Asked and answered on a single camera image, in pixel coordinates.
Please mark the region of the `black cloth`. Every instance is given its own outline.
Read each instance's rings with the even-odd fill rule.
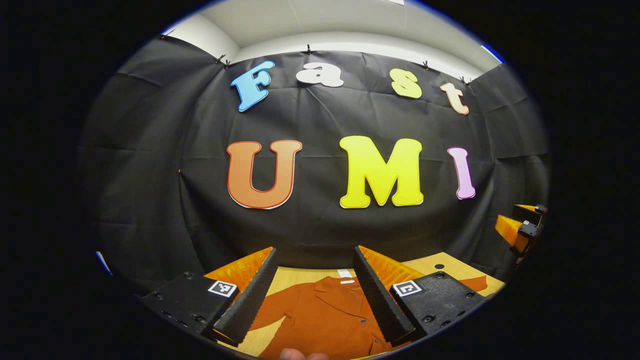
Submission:
[[[269,95],[240,113],[233,79],[270,60]],[[296,79],[303,64],[338,66],[332,88]],[[420,99],[397,95],[389,71],[418,78]],[[468,115],[456,113],[440,85],[463,92]],[[345,136],[373,140],[388,160],[400,138],[422,144],[419,206],[343,209]],[[276,140],[303,144],[293,192],[282,206],[247,209],[228,194],[229,156],[238,141],[262,145],[253,186],[275,179]],[[468,151],[476,196],[459,200],[450,147]],[[203,50],[167,37],[135,54],[105,86],[86,121],[79,178],[88,216],[110,269],[143,293],[190,269],[208,272],[268,246],[282,266],[351,267],[364,245],[398,261],[445,251],[505,279],[515,264],[493,229],[514,204],[547,201],[550,159],[531,97],[506,66],[465,86],[437,70],[386,56],[314,51],[263,56],[225,70]]]

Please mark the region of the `table surface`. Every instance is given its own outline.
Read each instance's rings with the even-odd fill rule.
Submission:
[[[473,268],[444,252],[427,256],[425,258],[404,261],[403,264],[416,269],[424,275],[429,275],[437,271],[444,271],[458,280],[471,279],[486,275],[482,271]],[[435,265],[438,264],[444,265],[444,267],[436,269]],[[347,270],[349,270],[349,273],[355,277],[356,274],[352,268]],[[273,281],[271,282],[267,296],[280,290],[284,290],[290,286],[303,284],[305,282],[316,282],[327,276],[340,277],[337,269],[302,269],[279,266]],[[487,288],[479,291],[478,294],[482,296],[491,295],[492,293],[500,290],[504,285],[502,281],[490,277],[489,275],[486,275],[486,284]],[[224,343],[220,344],[234,350],[244,352],[245,354],[258,356],[267,347],[267,345],[269,345],[269,342],[273,339],[273,336],[275,336],[276,331],[284,321],[284,318],[285,316],[271,325],[248,332],[244,341],[237,348]]]

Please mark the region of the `yellow letter m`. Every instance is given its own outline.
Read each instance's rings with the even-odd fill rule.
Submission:
[[[380,155],[378,148],[366,136],[347,136],[340,140],[340,147],[349,154],[349,184],[347,195],[340,199],[346,209],[366,208],[371,198],[364,193],[365,179],[378,205],[387,202],[396,180],[398,187],[391,201],[396,206],[422,204],[418,154],[422,144],[413,139],[396,142],[389,161]]]

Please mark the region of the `letter u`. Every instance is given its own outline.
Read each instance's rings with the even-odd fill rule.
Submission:
[[[273,209],[291,196],[295,156],[302,150],[302,143],[296,140],[271,143],[271,150],[276,153],[276,177],[273,187],[265,192],[254,189],[252,185],[253,157],[261,148],[257,142],[234,142],[227,147],[231,157],[227,188],[231,198],[241,206]]]

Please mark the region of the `letter f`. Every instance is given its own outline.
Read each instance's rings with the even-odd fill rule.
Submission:
[[[267,97],[269,92],[266,89],[258,89],[258,84],[266,86],[271,82],[269,73],[263,70],[270,69],[275,65],[276,64],[274,64],[273,61],[265,61],[264,63],[261,63],[253,69],[238,76],[231,82],[231,85],[235,86],[240,94],[240,106],[238,106],[238,111],[243,112]]]

